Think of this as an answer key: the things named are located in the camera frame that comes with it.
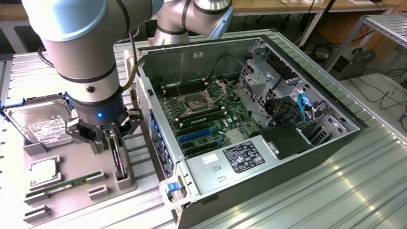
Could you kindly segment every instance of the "blue pcie slot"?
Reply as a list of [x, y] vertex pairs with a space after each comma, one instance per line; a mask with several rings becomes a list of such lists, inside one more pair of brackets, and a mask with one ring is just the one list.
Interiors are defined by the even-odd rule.
[[190, 134], [187, 136], [181, 137], [178, 141], [179, 142], [186, 142], [186, 141], [190, 141], [190, 140], [193, 140], [195, 138], [199, 138], [202, 136], [210, 135], [213, 133], [214, 133], [214, 127], [212, 127], [210, 129], [206, 129], [206, 130], [203, 130], [201, 132], [197, 132], [194, 134]]

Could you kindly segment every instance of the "green circuit board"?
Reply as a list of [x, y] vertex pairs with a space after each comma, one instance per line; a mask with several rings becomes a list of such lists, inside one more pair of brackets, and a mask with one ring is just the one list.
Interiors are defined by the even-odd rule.
[[[233, 88], [218, 80], [213, 80], [209, 85], [208, 90], [159, 98], [187, 157], [249, 139], [261, 129]], [[203, 131], [210, 131], [210, 134], [183, 141], [183, 138]]]

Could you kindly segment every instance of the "hard drive label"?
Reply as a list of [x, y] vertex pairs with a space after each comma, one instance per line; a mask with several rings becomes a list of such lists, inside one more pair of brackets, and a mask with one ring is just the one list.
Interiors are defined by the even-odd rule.
[[265, 159], [252, 141], [224, 150], [224, 153], [236, 173], [242, 173], [265, 163]]
[[71, 138], [66, 133], [66, 122], [62, 118], [30, 124], [27, 127], [42, 144], [50, 144]]

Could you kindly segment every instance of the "metal rack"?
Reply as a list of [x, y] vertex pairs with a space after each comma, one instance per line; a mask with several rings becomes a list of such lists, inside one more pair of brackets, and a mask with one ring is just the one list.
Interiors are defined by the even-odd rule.
[[364, 25], [368, 25], [373, 30], [384, 34], [389, 39], [392, 39], [398, 45], [407, 49], [407, 15], [394, 14], [394, 15], [372, 15], [364, 16], [349, 37], [346, 38], [340, 51], [337, 52], [332, 61], [325, 65], [325, 69], [330, 72], [333, 69], [345, 49], [352, 44], [353, 38], [360, 33]]

